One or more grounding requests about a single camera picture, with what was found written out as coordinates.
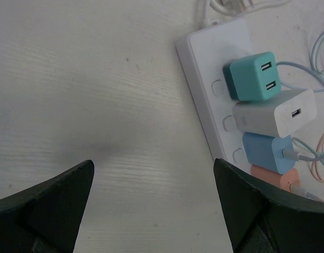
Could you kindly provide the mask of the white power strip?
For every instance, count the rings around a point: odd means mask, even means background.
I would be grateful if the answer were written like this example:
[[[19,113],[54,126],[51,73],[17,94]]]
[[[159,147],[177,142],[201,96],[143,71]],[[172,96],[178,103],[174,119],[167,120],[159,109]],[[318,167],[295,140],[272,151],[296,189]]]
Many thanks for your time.
[[[182,37],[177,53],[191,91],[213,159],[224,159],[246,173],[251,172],[242,137],[233,116],[232,100],[223,66],[253,55],[244,19],[212,25]]]

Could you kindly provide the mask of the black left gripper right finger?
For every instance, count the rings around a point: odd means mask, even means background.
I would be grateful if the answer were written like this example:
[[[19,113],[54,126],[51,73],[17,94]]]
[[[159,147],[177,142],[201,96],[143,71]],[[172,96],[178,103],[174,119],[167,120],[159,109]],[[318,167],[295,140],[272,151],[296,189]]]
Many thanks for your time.
[[[213,171],[234,252],[324,252],[324,202],[281,190],[223,159]]]

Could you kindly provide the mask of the orange charger plug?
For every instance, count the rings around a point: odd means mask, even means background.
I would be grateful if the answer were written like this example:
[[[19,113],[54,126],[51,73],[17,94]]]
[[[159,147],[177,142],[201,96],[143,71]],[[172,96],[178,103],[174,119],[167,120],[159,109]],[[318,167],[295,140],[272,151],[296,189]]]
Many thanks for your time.
[[[301,186],[299,173],[296,168],[292,168],[285,174],[279,174],[277,172],[252,165],[251,175],[288,192],[292,192],[293,187]]]

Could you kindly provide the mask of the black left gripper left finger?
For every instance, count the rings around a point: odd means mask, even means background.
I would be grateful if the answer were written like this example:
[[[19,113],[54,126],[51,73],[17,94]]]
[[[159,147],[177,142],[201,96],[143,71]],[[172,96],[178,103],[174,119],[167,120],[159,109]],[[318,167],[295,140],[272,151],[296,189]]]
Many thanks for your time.
[[[0,199],[0,252],[73,252],[93,177],[86,160]]]

